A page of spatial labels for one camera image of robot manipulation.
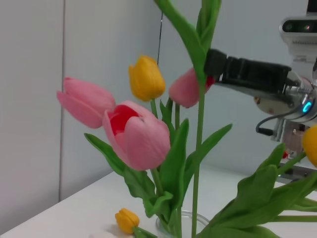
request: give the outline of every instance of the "tulip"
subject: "tulip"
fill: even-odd
[[[140,223],[138,216],[126,208],[121,209],[115,215],[115,219],[120,229],[130,235],[134,233],[133,228],[137,227]]]
[[[137,64],[129,67],[132,94],[144,101],[160,97],[165,91],[165,82],[157,62],[148,56],[141,56]]]
[[[82,80],[66,78],[65,92],[57,92],[60,104],[82,124],[99,128],[106,110],[115,106],[113,96],[104,88]]]
[[[106,111],[103,126],[117,156],[135,170],[157,168],[170,150],[166,124],[133,102]]]
[[[313,126],[305,132],[303,148],[309,161],[317,166],[317,126]]]
[[[206,91],[214,84],[213,77],[207,77]],[[187,73],[180,76],[169,88],[169,97],[185,108],[196,105],[199,101],[199,83],[194,71],[191,68]]]

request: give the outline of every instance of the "white wall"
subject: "white wall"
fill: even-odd
[[[199,0],[174,0],[177,8],[196,25]],[[304,15],[307,0],[222,0],[213,48],[230,56],[290,64],[291,57],[279,36],[279,24],[288,16]],[[191,67],[187,52],[171,24],[163,20],[159,65],[167,86]],[[182,109],[191,128],[189,151],[194,150],[198,107]],[[204,137],[233,122],[229,135],[206,158],[205,163],[251,173],[272,151],[276,142],[258,135],[255,127],[267,117],[253,98],[213,86],[206,96]]]
[[[152,0],[67,0],[65,75],[106,87],[117,103],[135,100],[128,67],[144,54],[158,56],[160,11]],[[62,199],[107,175],[104,157],[84,137],[106,141],[102,128],[91,130],[63,118]]]
[[[63,0],[0,1],[0,235],[58,202]]]

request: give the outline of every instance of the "green stem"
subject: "green stem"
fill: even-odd
[[[155,104],[155,99],[151,99],[151,109],[154,116],[158,118],[158,111],[157,111],[157,105]]]
[[[157,169],[153,169],[153,170],[151,170],[151,174],[152,174],[152,177],[154,180],[154,184],[157,188],[157,196],[160,197],[163,195],[164,190],[163,190],[163,186],[162,186],[160,179],[159,179],[159,172]]]
[[[179,129],[180,125],[180,106],[175,104],[175,130]],[[177,225],[177,237],[182,238],[182,208],[179,207],[176,210],[176,225]]]
[[[206,89],[204,86],[201,86],[201,85],[199,86],[199,107],[198,107],[196,150],[202,144],[202,139],[203,139],[205,90]],[[200,170],[200,167],[198,167],[194,173],[192,238],[196,237],[196,230],[197,230],[197,204],[198,204],[199,170]]]
[[[296,156],[295,158],[291,159],[290,161],[288,161],[284,166],[280,167],[278,169],[278,174],[279,175],[283,175],[285,174],[286,171],[288,171],[290,168],[292,168],[296,163],[300,162],[303,158],[306,157],[306,153],[302,152],[300,153],[298,156]]]
[[[317,216],[277,216],[272,222],[317,222]]]
[[[179,104],[175,104],[175,130],[178,130],[179,128],[179,114],[180,114],[180,106]]]

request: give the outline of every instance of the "tulip leaf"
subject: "tulip leaf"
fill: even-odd
[[[278,238],[276,234],[267,228],[254,226],[246,229],[235,229],[224,226],[215,226],[212,228],[205,228],[197,235],[197,238]]]
[[[229,132],[232,128],[232,124],[229,124],[222,129],[216,131],[211,136],[209,136],[202,145],[190,154],[186,160],[185,175],[184,175],[184,188],[185,193],[187,191],[188,185],[196,168],[200,165],[204,157],[209,153],[209,151]]]
[[[172,211],[181,207],[184,197],[184,170],[188,129],[189,122],[188,119],[185,119],[177,130],[174,143],[159,170],[163,190],[173,194],[170,202]]]
[[[148,232],[140,227],[134,227],[133,231],[135,238],[157,238],[157,236],[153,235],[151,232]]]
[[[152,199],[144,199],[143,205],[147,217],[152,217],[154,214],[163,215],[167,220],[170,217],[169,200],[173,198],[173,194],[164,192],[163,196]]]
[[[146,171],[136,171],[129,167],[124,170],[124,181],[130,194],[143,200],[155,197],[155,185]]]
[[[199,15],[198,15],[198,20],[197,20],[197,24],[196,24],[196,31],[199,37],[202,36],[203,33],[203,26],[202,26],[202,9],[200,9],[199,11]]]
[[[252,176],[242,179],[238,183],[236,198],[226,209],[214,216],[210,226],[239,217],[240,214],[250,213],[266,205],[272,196],[276,178],[277,167],[269,165],[256,171]]]
[[[309,198],[303,198],[296,201],[296,203],[288,210],[301,212],[317,212],[317,201]]]
[[[309,198],[303,198],[296,202],[296,204],[303,206],[303,207],[311,207],[311,206],[317,206],[317,201],[311,200]]]
[[[205,29],[202,29],[202,35],[200,38],[205,52],[207,52],[211,46],[213,33],[216,27],[218,14],[221,7],[221,0],[208,0],[207,3],[209,3],[206,6],[208,24]]]
[[[201,45],[195,27],[187,22],[186,18],[175,9],[170,0],[154,0],[154,2],[178,32],[192,60],[199,84],[205,85],[204,65],[206,52]]]
[[[164,106],[162,100],[159,102],[159,108],[160,112],[162,113],[162,121],[165,122],[166,124],[168,122],[172,122],[172,110],[173,110],[173,101],[172,101],[172,108],[171,110]]]
[[[112,147],[94,135],[85,133],[85,137],[97,150],[102,153],[113,171],[115,171],[118,175],[123,176],[124,170],[127,166],[122,160],[120,160],[117,154],[113,151]]]
[[[257,170],[260,170],[268,165],[275,165],[276,167],[279,166],[281,163],[283,154],[285,152],[285,144],[281,143],[273,150],[270,156],[260,164]]]
[[[296,205],[295,204],[288,210],[300,211],[300,212],[317,212],[317,206],[315,206],[315,207],[304,207],[304,206],[300,206],[300,205]]]
[[[167,125],[169,130],[169,140],[172,144],[175,138],[175,128],[172,124],[172,110],[173,110],[173,101],[169,98],[166,106],[164,106],[162,100],[159,102],[159,108],[162,113],[162,121]]]
[[[316,187],[317,173],[296,182],[277,187],[273,190],[270,201],[244,215],[234,217],[222,223],[233,228],[248,228],[272,221],[282,211],[291,208],[298,199],[306,196]]]

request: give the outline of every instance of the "yellow tulip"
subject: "yellow tulip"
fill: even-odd
[[[125,233],[132,235],[133,228],[139,226],[140,219],[136,214],[126,208],[122,208],[116,215],[115,219],[121,230]]]
[[[134,67],[129,67],[129,75],[132,94],[144,102],[160,97],[165,91],[165,81],[151,57],[141,56]]]
[[[317,166],[317,126],[311,127],[305,132],[303,148],[309,161]]]

